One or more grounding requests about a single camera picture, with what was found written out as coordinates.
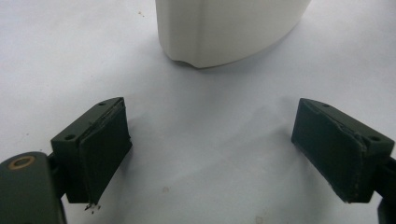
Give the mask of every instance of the white plastic object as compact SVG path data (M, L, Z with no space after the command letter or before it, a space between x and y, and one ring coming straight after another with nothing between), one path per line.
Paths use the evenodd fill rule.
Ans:
M274 44L300 20L310 0L156 0L158 33L175 61L209 67Z

